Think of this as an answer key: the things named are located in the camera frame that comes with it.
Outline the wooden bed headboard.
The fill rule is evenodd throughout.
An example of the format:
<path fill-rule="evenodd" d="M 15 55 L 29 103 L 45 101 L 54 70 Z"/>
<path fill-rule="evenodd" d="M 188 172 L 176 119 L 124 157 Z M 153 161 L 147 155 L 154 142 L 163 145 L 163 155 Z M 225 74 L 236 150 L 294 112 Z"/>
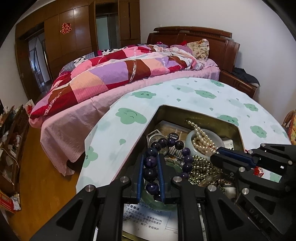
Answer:
<path fill-rule="evenodd" d="M 208 57 L 215 61 L 218 67 L 227 72 L 234 69 L 240 44 L 234 42 L 232 33 L 224 30 L 170 26 L 157 27 L 147 38 L 148 44 L 161 42 L 167 46 L 186 45 L 192 49 L 196 58 Z"/>

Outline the red yellow cardboard box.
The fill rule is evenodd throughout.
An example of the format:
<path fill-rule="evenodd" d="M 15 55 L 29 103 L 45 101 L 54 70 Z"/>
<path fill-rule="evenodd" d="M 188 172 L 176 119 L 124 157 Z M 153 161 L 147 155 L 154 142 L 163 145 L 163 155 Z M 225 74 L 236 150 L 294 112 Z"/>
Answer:
<path fill-rule="evenodd" d="M 21 210 L 20 195 L 18 193 L 8 197 L 6 194 L 0 191 L 0 203 L 1 208 L 8 212 L 15 213 L 16 211 Z"/>

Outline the brown wooden wardrobe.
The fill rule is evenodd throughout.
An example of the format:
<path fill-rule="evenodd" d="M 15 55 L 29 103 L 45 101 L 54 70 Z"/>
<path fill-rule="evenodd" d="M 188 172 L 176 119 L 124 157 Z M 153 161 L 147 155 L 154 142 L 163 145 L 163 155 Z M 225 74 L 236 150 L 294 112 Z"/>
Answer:
<path fill-rule="evenodd" d="M 30 64 L 29 41 L 44 35 L 46 70 L 54 80 L 70 61 L 103 48 L 99 18 L 107 18 L 111 47 L 140 43 L 139 1 L 53 1 L 16 25 L 16 64 L 28 99 L 36 101 L 42 92 Z"/>

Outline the patchwork pink quilt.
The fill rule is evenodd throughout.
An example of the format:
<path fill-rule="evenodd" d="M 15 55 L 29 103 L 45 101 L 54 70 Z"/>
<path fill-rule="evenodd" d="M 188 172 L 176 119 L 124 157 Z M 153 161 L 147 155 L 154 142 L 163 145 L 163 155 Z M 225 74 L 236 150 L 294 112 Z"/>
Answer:
<path fill-rule="evenodd" d="M 29 120 L 43 122 L 67 108 L 111 89 L 148 77 L 180 70 L 201 70 L 203 63 L 191 53 L 159 45 L 121 48 L 85 60 L 60 74 L 49 93 L 33 108 Z"/>

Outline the paper leaflet in tin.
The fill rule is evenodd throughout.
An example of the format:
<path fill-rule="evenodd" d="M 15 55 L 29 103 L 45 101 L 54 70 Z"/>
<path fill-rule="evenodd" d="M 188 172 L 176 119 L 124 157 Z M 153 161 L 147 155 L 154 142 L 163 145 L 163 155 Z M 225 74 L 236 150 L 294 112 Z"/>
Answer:
<path fill-rule="evenodd" d="M 169 147 L 169 154 L 164 156 L 178 161 L 182 165 L 182 173 L 189 177 L 192 184 L 204 185 L 210 180 L 215 179 L 218 174 L 217 168 L 210 164 L 210 159 L 200 156 L 192 156 L 189 148 L 185 147 L 185 140 L 189 132 L 196 130 L 201 131 L 196 124 L 190 128 L 174 125 L 167 121 L 161 121 L 156 130 L 159 130 L 166 140 L 175 138 L 184 144 L 183 149 L 178 150 L 176 147 Z M 230 138 L 221 138 L 227 149 L 234 148 L 234 142 Z M 155 211 L 150 209 L 144 202 L 140 200 L 139 204 L 125 205 L 123 215 L 123 230 L 130 233 L 134 237 L 145 240 L 177 240 L 177 211 Z"/>

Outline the silver wrist watch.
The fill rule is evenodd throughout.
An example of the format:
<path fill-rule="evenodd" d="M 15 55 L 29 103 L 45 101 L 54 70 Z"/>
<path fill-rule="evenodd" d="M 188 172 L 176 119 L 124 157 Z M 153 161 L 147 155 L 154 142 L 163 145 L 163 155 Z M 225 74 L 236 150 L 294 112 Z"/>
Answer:
<path fill-rule="evenodd" d="M 161 144 L 159 140 L 162 138 L 167 140 L 166 137 L 159 130 L 152 131 L 151 133 L 146 135 L 147 147 L 150 148 L 154 142 L 158 142 L 159 144 Z M 159 150 L 159 153 L 163 154 L 164 156 L 167 156 L 169 154 L 168 146 L 161 147 L 161 149 Z"/>

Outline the floral pillow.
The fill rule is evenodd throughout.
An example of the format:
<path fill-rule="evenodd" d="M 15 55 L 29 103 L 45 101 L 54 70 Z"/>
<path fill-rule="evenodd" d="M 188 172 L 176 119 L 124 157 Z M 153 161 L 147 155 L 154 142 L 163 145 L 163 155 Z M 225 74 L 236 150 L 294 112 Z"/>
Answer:
<path fill-rule="evenodd" d="M 207 39 L 187 43 L 186 46 L 191 49 L 192 55 L 199 60 L 206 61 L 209 56 L 210 45 Z"/>

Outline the pale jade bangle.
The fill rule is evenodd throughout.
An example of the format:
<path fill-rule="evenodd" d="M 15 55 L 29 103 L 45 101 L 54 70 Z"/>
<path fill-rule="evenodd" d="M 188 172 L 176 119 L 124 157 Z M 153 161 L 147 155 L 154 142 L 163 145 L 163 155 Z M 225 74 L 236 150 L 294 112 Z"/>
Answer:
<path fill-rule="evenodd" d="M 219 147 L 225 147 L 222 139 L 214 132 L 202 128 L 200 132 L 193 130 L 188 133 L 185 147 L 189 148 L 192 156 L 210 159 Z"/>

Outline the pink bed sheet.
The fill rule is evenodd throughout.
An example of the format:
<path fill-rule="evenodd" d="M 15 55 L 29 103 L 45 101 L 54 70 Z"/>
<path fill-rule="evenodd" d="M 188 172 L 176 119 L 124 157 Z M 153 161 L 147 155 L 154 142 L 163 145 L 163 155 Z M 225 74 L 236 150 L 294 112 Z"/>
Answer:
<path fill-rule="evenodd" d="M 84 140 L 96 123 L 107 113 L 110 106 L 123 95 L 162 82 L 183 77 L 218 80 L 220 69 L 212 60 L 206 61 L 202 70 L 182 70 L 154 76 L 117 87 L 91 97 L 75 106 L 47 118 L 41 126 L 40 143 L 53 166 L 63 176 L 73 175 L 67 162 L 77 161 L 84 152 Z"/>

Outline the green jade bangle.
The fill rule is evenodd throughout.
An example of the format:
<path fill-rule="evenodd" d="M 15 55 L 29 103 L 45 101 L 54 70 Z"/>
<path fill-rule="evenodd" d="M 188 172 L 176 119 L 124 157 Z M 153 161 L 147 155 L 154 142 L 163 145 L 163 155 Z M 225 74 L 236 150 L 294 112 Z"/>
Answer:
<path fill-rule="evenodd" d="M 165 158 L 165 164 L 169 167 L 173 167 L 177 174 L 182 173 L 182 165 L 173 159 Z M 142 191 L 141 201 L 144 202 L 150 209 L 155 211 L 177 211 L 176 204 L 164 204 L 160 200 L 154 198 L 153 195 L 150 195 L 147 190 L 144 188 Z"/>

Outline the wooden tv cabinet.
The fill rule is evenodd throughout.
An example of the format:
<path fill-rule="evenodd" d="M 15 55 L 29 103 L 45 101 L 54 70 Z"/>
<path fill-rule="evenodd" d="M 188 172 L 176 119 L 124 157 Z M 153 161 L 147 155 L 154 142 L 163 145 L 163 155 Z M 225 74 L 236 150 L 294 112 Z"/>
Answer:
<path fill-rule="evenodd" d="M 23 106 L 1 115 L 1 191 L 11 196 L 19 192 L 23 144 L 29 118 Z"/>

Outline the black clothes on nightstand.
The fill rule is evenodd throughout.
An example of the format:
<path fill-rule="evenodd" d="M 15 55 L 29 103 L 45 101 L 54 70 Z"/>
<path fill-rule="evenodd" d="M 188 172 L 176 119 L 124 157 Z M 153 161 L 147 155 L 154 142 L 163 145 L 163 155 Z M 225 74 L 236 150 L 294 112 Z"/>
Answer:
<path fill-rule="evenodd" d="M 260 83 L 253 75 L 248 74 L 243 68 L 235 67 L 232 74 L 242 80 L 243 82 L 249 83 L 253 86 L 259 87 Z"/>

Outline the green cloud tablecloth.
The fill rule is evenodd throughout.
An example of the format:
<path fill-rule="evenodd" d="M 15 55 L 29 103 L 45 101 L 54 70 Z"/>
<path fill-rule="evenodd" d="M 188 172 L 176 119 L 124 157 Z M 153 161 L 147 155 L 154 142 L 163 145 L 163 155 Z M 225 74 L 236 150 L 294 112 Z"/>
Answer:
<path fill-rule="evenodd" d="M 262 143 L 289 143 L 278 121 L 243 92 L 214 80 L 178 78 L 128 93 L 111 106 L 85 140 L 76 190 L 109 184 L 162 105 L 230 122 L 238 127 L 246 150 Z"/>

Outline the wooden nightstand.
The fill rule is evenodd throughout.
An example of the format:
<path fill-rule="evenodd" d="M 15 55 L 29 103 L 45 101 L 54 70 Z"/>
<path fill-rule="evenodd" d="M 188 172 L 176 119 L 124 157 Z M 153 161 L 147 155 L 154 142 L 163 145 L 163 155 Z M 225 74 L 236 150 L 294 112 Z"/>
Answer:
<path fill-rule="evenodd" d="M 235 77 L 233 74 L 224 70 L 220 72 L 219 81 L 224 84 L 228 84 L 241 92 L 244 92 L 251 98 L 254 98 L 255 92 L 257 90 L 256 86 L 246 83 L 243 80 Z"/>

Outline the pink tin box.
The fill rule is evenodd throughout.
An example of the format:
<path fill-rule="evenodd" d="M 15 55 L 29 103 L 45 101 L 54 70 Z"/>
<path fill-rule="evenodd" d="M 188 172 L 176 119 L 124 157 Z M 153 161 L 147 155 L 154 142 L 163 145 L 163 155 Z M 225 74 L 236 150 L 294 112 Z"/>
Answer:
<path fill-rule="evenodd" d="M 147 124 L 145 116 L 128 108 L 116 113 L 117 124 L 100 138 L 99 175 L 109 184 L 100 188 L 104 199 L 100 217 L 98 240 L 120 240 L 122 236 L 124 205 L 136 207 L 144 202 L 159 215 L 175 212 L 178 215 L 179 240 L 203 240 L 204 218 L 199 213 L 202 201 L 192 186 L 194 161 L 206 165 L 202 171 L 209 176 L 217 170 L 209 157 L 217 149 L 224 149 L 220 138 L 205 132 L 195 123 L 182 141 L 179 134 L 165 138 L 150 137 L 147 144 L 137 146 L 138 134 Z"/>

